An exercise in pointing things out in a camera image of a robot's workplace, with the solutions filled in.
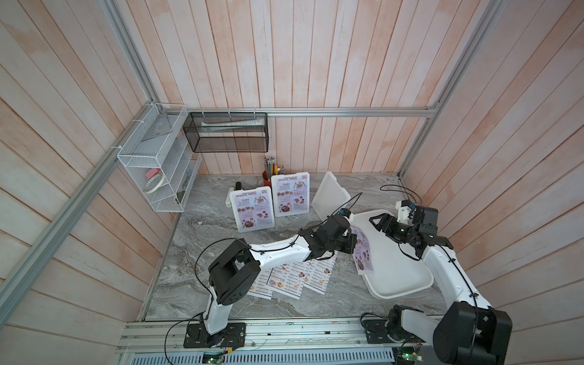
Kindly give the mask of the dim sum inn menu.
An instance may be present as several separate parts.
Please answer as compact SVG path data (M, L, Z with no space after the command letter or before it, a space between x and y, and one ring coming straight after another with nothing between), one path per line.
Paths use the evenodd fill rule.
M303 262L283 264L270 271L266 285L277 293L300 299L306 279L307 270Z
M332 276L336 257L327 260L310 260L303 263L304 287L324 295Z
M252 283L248 291L249 296L258 297L266 300L272 299L273 290L267 285L271 269L261 270L260 274L256 277L255 281Z

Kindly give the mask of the Dim Sum Inn menu front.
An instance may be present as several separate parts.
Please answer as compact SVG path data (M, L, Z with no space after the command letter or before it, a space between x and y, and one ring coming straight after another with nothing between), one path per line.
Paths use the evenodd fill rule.
M327 260L310 260L303 263L304 287L324 295L332 276L336 257Z

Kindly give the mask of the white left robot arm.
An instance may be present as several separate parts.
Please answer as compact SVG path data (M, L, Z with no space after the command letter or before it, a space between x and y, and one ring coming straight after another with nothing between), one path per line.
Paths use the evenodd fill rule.
M327 252L352 254L357 243L357 235L351 232L352 218L351 211L342 208L286 240L249 244L230 239L231 244L208 267L210 298L202 315L207 333L216 335L227 328L232 305L248 293L261 270L324 260Z

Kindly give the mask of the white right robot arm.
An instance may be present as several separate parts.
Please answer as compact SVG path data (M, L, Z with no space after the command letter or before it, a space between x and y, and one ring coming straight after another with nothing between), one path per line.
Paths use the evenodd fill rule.
M374 228L399 246L409 245L412 259L422 261L433 275L447 312L436 320L419 310L396 305L389 312L386 331L394 342L420 339L432 345L436 357L447 364L502 364L505 362L513 322L496 310L456 258L453 245L437 233L434 208L401 202L405 213L370 218Z

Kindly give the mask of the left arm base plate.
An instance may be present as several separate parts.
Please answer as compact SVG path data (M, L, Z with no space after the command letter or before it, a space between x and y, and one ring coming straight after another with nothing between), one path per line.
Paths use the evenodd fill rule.
M184 348L233 348L243 347L246 337L246 323L228 322L226 329L214 335L207 332L205 324L193 323L186 327Z

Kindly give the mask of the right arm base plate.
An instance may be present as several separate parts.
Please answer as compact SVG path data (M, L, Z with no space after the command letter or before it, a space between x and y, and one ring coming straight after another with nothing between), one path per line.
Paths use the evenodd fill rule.
M369 345L407 345L418 343L419 338L412 335L391 335L389 334L386 324L387 319L366 316L360 320L367 343Z

